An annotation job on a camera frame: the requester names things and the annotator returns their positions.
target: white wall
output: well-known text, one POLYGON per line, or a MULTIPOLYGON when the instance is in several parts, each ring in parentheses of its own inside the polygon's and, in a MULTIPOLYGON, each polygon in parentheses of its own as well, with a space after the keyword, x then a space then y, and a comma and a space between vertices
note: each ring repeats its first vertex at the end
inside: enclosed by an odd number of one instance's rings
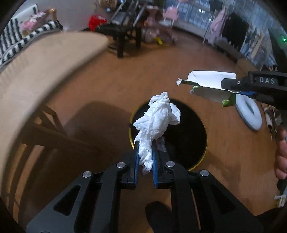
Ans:
POLYGON ((89 18, 94 14, 95 0, 27 0, 17 13, 37 4, 39 11, 57 9, 57 18, 67 30, 82 30, 88 27, 89 18))

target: human hand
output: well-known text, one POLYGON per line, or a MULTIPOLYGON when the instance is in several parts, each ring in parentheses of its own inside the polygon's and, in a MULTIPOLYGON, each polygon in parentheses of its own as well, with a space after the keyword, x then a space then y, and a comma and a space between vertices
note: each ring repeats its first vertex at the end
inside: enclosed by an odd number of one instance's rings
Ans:
POLYGON ((276 134, 277 150, 275 152, 275 175, 278 179, 287 177, 287 132, 282 127, 279 127, 276 134))

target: wooden floor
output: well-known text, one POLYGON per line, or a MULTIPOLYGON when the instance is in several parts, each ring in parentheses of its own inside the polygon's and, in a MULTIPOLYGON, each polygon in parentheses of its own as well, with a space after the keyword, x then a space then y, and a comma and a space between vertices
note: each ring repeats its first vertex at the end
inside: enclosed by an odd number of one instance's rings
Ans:
MULTIPOLYGON (((190 95, 190 86, 176 85, 193 70, 234 71, 234 63, 201 40, 180 34, 177 46, 147 46, 117 59, 104 54, 79 70, 50 102, 70 136, 101 147, 106 153, 86 156, 55 152, 45 159, 19 216, 23 226, 83 171, 98 172, 120 161, 131 150, 130 115, 151 96, 167 91, 189 105, 203 121, 208 147, 195 169, 209 170, 253 214, 275 207, 277 179, 273 172, 275 143, 266 123, 251 132, 235 107, 190 95)), ((119 232, 152 232, 144 208, 154 201, 170 205, 168 190, 153 188, 152 174, 140 175, 134 191, 122 191, 119 232)))

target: red bag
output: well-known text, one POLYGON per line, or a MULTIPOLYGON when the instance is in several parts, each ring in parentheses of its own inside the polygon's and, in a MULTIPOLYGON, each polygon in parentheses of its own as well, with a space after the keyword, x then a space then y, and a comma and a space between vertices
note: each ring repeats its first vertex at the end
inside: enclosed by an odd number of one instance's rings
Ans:
POLYGON ((89 20, 89 28, 92 32, 95 31, 95 28, 100 24, 105 24, 108 22, 104 17, 100 15, 92 15, 89 20))

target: trash can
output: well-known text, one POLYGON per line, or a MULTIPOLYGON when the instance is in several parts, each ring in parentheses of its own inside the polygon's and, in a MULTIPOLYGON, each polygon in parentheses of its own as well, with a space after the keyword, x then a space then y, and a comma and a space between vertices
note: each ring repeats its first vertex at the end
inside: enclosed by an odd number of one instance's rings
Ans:
MULTIPOLYGON (((180 110, 181 120, 178 125, 168 125, 163 134, 166 149, 170 160, 181 164, 187 170, 192 170, 204 158, 207 147, 206 130, 200 118, 189 106, 175 99, 170 99, 170 103, 175 104, 180 110)), ((132 124, 148 109, 146 102, 131 116, 129 137, 133 148, 139 130, 132 124)))

